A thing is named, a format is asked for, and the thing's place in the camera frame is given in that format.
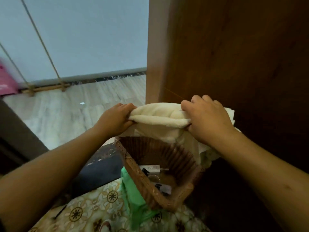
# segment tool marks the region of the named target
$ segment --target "wooden door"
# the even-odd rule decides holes
[[[146,103],[208,94],[235,110],[250,139],[309,172],[309,0],[150,0],[149,8]],[[224,160],[206,178],[217,231],[280,230]]]

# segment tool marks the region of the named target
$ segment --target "cream cloth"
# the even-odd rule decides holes
[[[232,124],[234,124],[234,110],[225,108]],[[187,127],[191,120],[187,113],[181,110],[177,103],[152,103],[134,109],[129,120],[137,124],[132,125],[120,136],[146,136],[162,140],[167,143],[179,143],[190,151],[195,161],[207,168],[211,161],[220,156],[212,151],[210,147],[199,143],[195,138],[183,128]]]

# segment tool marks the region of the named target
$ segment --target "floral tablecloth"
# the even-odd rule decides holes
[[[48,211],[31,232],[84,231],[126,232],[131,231],[121,192],[121,179],[90,191],[63,206]],[[141,224],[139,231],[210,231],[185,205],[176,213],[161,211]]]

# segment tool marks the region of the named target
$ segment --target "marble floor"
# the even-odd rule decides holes
[[[65,92],[38,92],[34,97],[9,95],[4,101],[47,148],[54,149],[91,128],[117,103],[144,105],[145,91],[146,75],[139,75],[73,85]]]

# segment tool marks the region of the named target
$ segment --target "baseboard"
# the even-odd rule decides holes
[[[125,74],[132,74],[137,72],[146,71],[146,67],[141,68],[134,68],[134,69],[127,69],[127,70],[119,70],[119,71],[111,71],[111,72],[102,72],[102,73],[95,73],[95,74],[87,74],[87,75],[76,75],[70,77],[62,77],[61,80],[64,82],[73,82],[73,81],[80,81],[80,80],[91,80],[96,78],[103,78],[103,77],[110,77],[110,76],[118,76],[118,75],[125,75]],[[34,86],[46,86],[46,85],[54,85],[59,84],[57,78],[55,79],[48,79],[48,80],[36,80],[30,81],[31,85]],[[18,83],[19,89],[28,88],[25,82]]]

